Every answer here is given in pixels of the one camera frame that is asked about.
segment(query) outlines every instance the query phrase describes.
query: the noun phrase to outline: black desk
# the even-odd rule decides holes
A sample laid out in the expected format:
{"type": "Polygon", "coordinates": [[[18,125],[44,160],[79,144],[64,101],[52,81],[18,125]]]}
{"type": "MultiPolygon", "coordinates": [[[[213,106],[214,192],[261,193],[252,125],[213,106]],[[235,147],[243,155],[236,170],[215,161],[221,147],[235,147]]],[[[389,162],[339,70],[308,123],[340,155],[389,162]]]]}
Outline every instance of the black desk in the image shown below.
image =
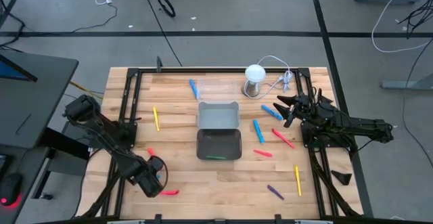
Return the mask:
{"type": "MultiPolygon", "coordinates": [[[[0,79],[0,154],[14,157],[5,175],[16,171],[23,175],[21,200],[17,206],[0,206],[0,222],[6,224],[17,219],[45,159],[53,149],[67,152],[64,147],[73,146],[83,153],[87,147],[81,144],[75,147],[75,141],[47,128],[78,61],[14,51],[0,53],[38,77],[37,82],[0,79]],[[16,133],[29,114],[31,116],[16,133]]],[[[81,153],[75,152],[74,155],[85,158],[81,153]]]]}

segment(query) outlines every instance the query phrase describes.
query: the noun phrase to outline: blue marker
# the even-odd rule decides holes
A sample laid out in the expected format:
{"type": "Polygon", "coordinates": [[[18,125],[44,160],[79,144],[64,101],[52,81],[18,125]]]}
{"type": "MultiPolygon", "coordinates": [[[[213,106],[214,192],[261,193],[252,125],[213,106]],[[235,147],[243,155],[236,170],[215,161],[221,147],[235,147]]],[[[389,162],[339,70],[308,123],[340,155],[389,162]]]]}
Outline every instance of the blue marker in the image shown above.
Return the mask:
{"type": "Polygon", "coordinates": [[[269,107],[262,105],[262,109],[269,112],[270,115],[276,117],[278,120],[283,120],[283,117],[278,112],[272,111],[269,107]]]}
{"type": "Polygon", "coordinates": [[[197,99],[197,89],[196,89],[196,86],[194,85],[194,80],[189,79],[189,84],[191,85],[192,91],[194,92],[194,96],[197,99]]]}
{"type": "Polygon", "coordinates": [[[254,123],[254,128],[256,129],[256,133],[257,133],[258,140],[259,140],[261,143],[264,143],[265,140],[263,139],[262,132],[260,132],[260,127],[258,126],[257,120],[254,119],[252,122],[254,123]]]}

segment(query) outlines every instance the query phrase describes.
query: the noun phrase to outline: computer monitor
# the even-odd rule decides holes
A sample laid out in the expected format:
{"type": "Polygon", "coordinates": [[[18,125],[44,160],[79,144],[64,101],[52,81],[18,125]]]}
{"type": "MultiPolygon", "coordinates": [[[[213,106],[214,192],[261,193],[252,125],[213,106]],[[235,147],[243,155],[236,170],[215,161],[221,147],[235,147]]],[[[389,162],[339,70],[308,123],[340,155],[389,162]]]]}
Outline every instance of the computer monitor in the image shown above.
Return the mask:
{"type": "Polygon", "coordinates": [[[0,78],[36,82],[38,78],[0,54],[0,78]]]}

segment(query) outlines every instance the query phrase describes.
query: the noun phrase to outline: green marker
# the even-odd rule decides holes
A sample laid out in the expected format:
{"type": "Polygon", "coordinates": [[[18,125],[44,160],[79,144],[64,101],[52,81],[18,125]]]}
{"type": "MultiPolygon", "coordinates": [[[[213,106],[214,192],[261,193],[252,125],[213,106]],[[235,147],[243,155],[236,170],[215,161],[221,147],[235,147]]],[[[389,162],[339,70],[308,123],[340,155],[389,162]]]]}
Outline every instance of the green marker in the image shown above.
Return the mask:
{"type": "Polygon", "coordinates": [[[206,156],[207,159],[215,159],[215,160],[225,160],[226,157],[222,156],[206,156]]]}

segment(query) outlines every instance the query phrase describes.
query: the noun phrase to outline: purple crayon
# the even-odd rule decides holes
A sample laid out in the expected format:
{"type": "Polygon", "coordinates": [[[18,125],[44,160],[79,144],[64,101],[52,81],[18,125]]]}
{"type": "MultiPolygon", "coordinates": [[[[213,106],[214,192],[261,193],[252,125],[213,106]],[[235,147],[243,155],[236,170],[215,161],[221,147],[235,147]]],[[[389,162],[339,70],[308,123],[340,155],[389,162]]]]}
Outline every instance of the purple crayon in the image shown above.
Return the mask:
{"type": "Polygon", "coordinates": [[[279,192],[277,190],[275,190],[275,188],[273,188],[272,186],[268,185],[268,189],[271,190],[271,192],[273,192],[274,194],[276,194],[278,196],[278,198],[284,200],[284,197],[279,194],[279,192]]]}

